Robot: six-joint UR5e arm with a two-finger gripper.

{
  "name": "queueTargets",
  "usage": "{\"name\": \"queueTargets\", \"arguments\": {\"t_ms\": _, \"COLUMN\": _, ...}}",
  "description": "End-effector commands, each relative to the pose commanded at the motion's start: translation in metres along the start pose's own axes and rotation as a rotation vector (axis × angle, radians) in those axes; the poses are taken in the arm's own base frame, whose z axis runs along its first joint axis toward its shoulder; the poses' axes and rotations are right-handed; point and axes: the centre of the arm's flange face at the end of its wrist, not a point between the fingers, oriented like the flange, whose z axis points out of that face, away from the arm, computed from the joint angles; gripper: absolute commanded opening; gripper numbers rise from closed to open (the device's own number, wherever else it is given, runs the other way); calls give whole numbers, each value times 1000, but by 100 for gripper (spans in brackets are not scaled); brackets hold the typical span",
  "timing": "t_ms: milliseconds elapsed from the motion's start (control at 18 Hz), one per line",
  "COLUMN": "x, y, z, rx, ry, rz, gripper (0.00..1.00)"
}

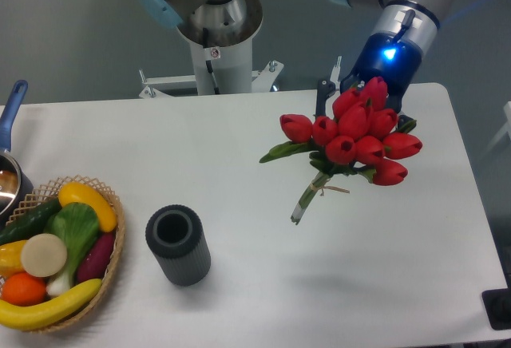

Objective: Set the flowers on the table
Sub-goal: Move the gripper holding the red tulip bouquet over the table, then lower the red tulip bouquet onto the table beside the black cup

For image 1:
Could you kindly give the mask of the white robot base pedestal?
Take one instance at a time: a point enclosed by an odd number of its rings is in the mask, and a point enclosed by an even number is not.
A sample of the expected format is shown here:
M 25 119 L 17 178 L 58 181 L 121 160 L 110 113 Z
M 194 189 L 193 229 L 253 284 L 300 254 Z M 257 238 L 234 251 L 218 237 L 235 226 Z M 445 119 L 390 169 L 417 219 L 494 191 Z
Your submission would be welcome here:
M 263 23 L 260 0 L 205 3 L 180 18 L 165 0 L 141 0 L 149 15 L 164 27 L 176 27 L 188 43 L 193 75 L 150 77 L 142 71 L 143 98 L 163 97 L 165 90 L 196 89 L 199 95 L 276 91 L 284 64 L 271 60 L 252 68 L 253 39 Z

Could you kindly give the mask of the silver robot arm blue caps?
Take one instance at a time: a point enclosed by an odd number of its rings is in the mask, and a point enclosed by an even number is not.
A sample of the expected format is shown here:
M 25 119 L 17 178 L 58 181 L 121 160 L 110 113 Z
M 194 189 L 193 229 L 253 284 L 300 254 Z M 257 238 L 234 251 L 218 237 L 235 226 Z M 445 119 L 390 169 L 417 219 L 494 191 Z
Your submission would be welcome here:
M 188 42 L 200 95 L 259 93 L 273 86 L 282 65 L 252 68 L 252 41 L 263 22 L 259 0 L 138 0 L 161 26 L 178 30 Z M 382 14 L 351 71 L 335 66 L 318 83 L 315 112 L 351 86 L 381 77 L 387 107 L 402 110 L 402 99 L 454 0 L 330 0 L 344 6 L 378 6 Z

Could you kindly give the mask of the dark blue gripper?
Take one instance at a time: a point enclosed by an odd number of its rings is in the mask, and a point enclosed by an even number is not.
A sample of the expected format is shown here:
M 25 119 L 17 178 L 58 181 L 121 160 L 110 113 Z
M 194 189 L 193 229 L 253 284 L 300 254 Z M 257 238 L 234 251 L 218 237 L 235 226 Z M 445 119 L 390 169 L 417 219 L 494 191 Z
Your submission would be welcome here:
M 369 37 L 351 72 L 340 81 L 340 91 L 373 77 L 382 77 L 387 84 L 386 108 L 402 111 L 402 99 L 413 76 L 422 63 L 422 53 L 410 42 L 393 42 L 390 34 L 376 33 Z M 335 83 L 325 78 L 316 86 L 315 117 L 326 115 L 326 104 L 336 92 Z M 397 132 L 412 132 L 417 121 L 405 114 L 398 115 Z

